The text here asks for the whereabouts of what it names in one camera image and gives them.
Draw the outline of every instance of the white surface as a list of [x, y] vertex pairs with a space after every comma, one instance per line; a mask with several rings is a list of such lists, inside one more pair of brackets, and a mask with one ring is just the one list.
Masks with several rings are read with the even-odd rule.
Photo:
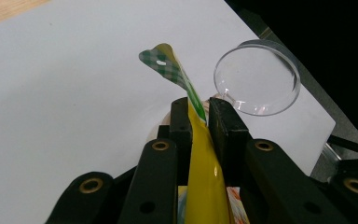
[[[52, 0], [0, 22], [0, 223], [43, 223], [79, 175], [136, 165], [186, 96], [142, 50], [172, 45], [205, 100], [218, 59], [254, 38], [223, 0]], [[244, 120], [306, 174], [335, 125], [304, 88], [284, 113]]]

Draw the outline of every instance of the petri dish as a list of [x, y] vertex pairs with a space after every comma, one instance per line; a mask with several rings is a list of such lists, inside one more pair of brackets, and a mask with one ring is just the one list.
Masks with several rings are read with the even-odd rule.
[[301, 86], [293, 53], [262, 39], [243, 42], [223, 55], [213, 80], [221, 98], [254, 116], [283, 112], [296, 101]]

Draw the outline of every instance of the wooden surface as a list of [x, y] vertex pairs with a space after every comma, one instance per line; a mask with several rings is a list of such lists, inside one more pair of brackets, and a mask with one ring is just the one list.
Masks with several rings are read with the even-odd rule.
[[0, 21], [19, 15], [48, 0], [0, 0]]

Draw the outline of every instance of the yellow strip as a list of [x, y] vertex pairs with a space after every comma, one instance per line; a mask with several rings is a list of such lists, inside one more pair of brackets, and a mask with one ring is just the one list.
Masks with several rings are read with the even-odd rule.
[[159, 51], [163, 52], [173, 63], [173, 65], [175, 65], [176, 67], [180, 67], [179, 61], [176, 60], [175, 53], [173, 52], [173, 49], [169, 44], [159, 44], [155, 47], [155, 49], [158, 49]]
[[211, 134], [207, 126], [200, 122], [190, 102], [188, 117], [193, 129], [193, 146], [187, 188], [186, 224], [234, 223]]
[[0, 21], [19, 15], [49, 0], [0, 0]]

